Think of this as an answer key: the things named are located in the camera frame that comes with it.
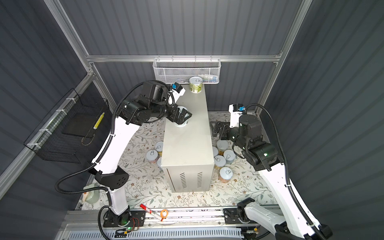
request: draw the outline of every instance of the yellow object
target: yellow object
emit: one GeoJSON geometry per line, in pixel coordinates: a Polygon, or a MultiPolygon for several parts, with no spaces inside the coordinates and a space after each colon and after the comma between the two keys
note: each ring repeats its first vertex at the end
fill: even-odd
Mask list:
{"type": "Polygon", "coordinates": [[[161,217],[161,218],[167,218],[167,216],[168,216],[168,210],[167,210],[167,209],[163,209],[163,210],[161,210],[161,212],[160,212],[160,217],[161,217]]]}
{"type": "Polygon", "coordinates": [[[99,120],[97,120],[95,126],[93,126],[93,129],[96,130],[96,129],[99,127],[99,125],[100,125],[101,120],[103,119],[103,117],[104,117],[104,113],[102,113],[102,114],[100,115],[99,120]]]}

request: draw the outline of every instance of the vent grille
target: vent grille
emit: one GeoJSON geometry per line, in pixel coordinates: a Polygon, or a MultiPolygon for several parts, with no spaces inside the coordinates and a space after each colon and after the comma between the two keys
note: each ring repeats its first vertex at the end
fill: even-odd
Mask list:
{"type": "MultiPolygon", "coordinates": [[[[114,232],[106,232],[110,239],[115,238],[114,232]]],[[[177,228],[177,229],[140,229],[133,231],[123,239],[159,239],[159,238],[207,238],[207,237],[226,237],[241,238],[241,229],[231,227],[210,227],[210,228],[177,228]]],[[[68,240],[103,240],[100,232],[97,230],[89,231],[71,231],[68,240]]]]}
{"type": "Polygon", "coordinates": [[[181,185],[183,188],[187,187],[187,180],[185,179],[185,173],[180,174],[180,179],[181,179],[181,185]]]}
{"type": "Polygon", "coordinates": [[[201,187],[203,184],[203,172],[197,174],[197,187],[201,187]]]}

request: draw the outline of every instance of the ventilation slot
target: ventilation slot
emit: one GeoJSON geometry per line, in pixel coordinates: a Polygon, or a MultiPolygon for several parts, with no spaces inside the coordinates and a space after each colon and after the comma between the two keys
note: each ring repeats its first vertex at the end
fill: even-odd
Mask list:
{"type": "Polygon", "coordinates": [[[197,174],[197,187],[201,187],[203,184],[203,172],[197,174]]]}
{"type": "Polygon", "coordinates": [[[181,184],[182,184],[183,188],[186,188],[187,187],[187,181],[185,179],[184,173],[180,174],[180,179],[181,179],[181,184]]]}

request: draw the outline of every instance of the metal beam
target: metal beam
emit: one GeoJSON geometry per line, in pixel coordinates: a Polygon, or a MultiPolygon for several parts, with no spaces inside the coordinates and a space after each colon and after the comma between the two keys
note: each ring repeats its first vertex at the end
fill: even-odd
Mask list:
{"type": "MultiPolygon", "coordinates": [[[[260,96],[260,99],[258,102],[259,104],[264,105],[266,103],[266,100],[268,99],[268,96],[271,93],[272,87],[275,84],[277,77],[279,76],[280,70],[287,58],[289,51],[291,50],[292,44],[296,38],[297,33],[299,32],[301,24],[303,23],[304,17],[308,12],[308,9],[310,8],[311,3],[312,3],[312,0],[301,1],[299,10],[296,13],[295,19],[291,25],[291,28],[288,32],[287,38],[285,39],[283,48],[281,50],[280,61],[276,64],[276,67],[274,68],[270,78],[267,81],[267,84],[263,90],[263,93],[260,96]]],[[[261,112],[261,109],[259,108],[257,110],[257,114],[259,115],[260,112],[261,112]]]]}
{"type": "Polygon", "coordinates": [[[218,61],[221,62],[279,62],[280,55],[215,55],[215,56],[172,56],[172,55],[89,55],[86,57],[92,63],[108,63],[108,62],[141,62],[151,63],[155,58],[162,61],[218,61]]]}
{"type": "Polygon", "coordinates": [[[109,92],[108,88],[106,87],[103,79],[101,78],[99,72],[97,71],[96,66],[91,65],[87,60],[86,56],[89,55],[88,51],[85,48],[83,42],[81,41],[79,35],[77,34],[74,26],[72,25],[71,20],[66,14],[63,6],[61,5],[60,0],[44,0],[44,2],[47,5],[53,17],[55,18],[57,24],[60,26],[68,42],[71,44],[73,50],[75,51],[81,63],[83,64],[85,70],[87,72],[90,72],[90,71],[95,72],[95,74],[97,75],[98,79],[96,79],[94,83],[97,89],[99,90],[101,96],[108,100],[108,103],[110,106],[113,106],[113,107],[116,106],[116,103],[112,98],[112,95],[109,92]]]}
{"type": "MultiPolygon", "coordinates": [[[[94,78],[93,72],[88,73],[83,80],[77,85],[75,91],[72,91],[66,100],[57,108],[64,109],[64,107],[71,101],[68,98],[74,98],[77,94],[81,94],[87,89],[89,84],[92,82],[94,78]]],[[[46,123],[42,126],[42,129],[47,128],[48,125],[52,123],[52,121],[58,116],[59,111],[55,111],[54,114],[46,121],[46,123]]],[[[37,139],[40,138],[42,132],[39,131],[32,138],[31,142],[36,142],[37,139]]],[[[4,196],[4,194],[8,191],[8,189],[12,186],[12,184],[16,181],[19,175],[23,172],[24,168],[29,164],[32,158],[35,156],[35,153],[31,151],[29,148],[25,147],[18,154],[18,156],[13,160],[13,162],[7,167],[7,169],[0,175],[0,200],[4,196]]]]}

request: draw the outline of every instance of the can lid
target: can lid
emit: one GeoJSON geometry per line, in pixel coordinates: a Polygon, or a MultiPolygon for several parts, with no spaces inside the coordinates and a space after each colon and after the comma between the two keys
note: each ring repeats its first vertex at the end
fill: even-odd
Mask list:
{"type": "Polygon", "coordinates": [[[157,160],[157,165],[158,165],[159,167],[161,167],[161,157],[159,157],[159,159],[157,160]]]}
{"type": "Polygon", "coordinates": [[[155,150],[158,151],[158,152],[161,152],[163,151],[163,144],[164,142],[157,142],[156,145],[155,145],[155,150]]]}
{"type": "Polygon", "coordinates": [[[203,83],[203,79],[201,77],[191,77],[189,79],[189,82],[192,84],[195,84],[195,85],[199,85],[199,84],[203,83]]]}
{"type": "Polygon", "coordinates": [[[225,158],[221,155],[217,155],[216,157],[214,157],[214,161],[215,161],[215,165],[218,167],[224,167],[224,165],[227,163],[225,158]]]}
{"type": "Polygon", "coordinates": [[[218,149],[217,149],[217,147],[212,146],[212,151],[213,151],[213,153],[214,153],[214,157],[216,157],[216,156],[218,155],[218,149]]]}
{"type": "Polygon", "coordinates": [[[220,149],[227,149],[229,147],[229,144],[226,140],[218,140],[216,146],[220,149]]]}
{"type": "Polygon", "coordinates": [[[228,161],[232,161],[232,160],[234,160],[235,157],[236,157],[235,153],[234,153],[232,150],[230,150],[230,149],[225,150],[223,156],[224,156],[225,159],[228,160],[228,161]]]}
{"type": "Polygon", "coordinates": [[[229,167],[223,167],[220,169],[220,176],[222,179],[230,180],[233,177],[233,172],[229,167]]]}
{"type": "Polygon", "coordinates": [[[156,160],[158,155],[159,154],[158,154],[158,152],[156,150],[149,150],[147,152],[147,155],[146,155],[147,156],[147,160],[148,161],[154,161],[154,160],[156,160]]]}

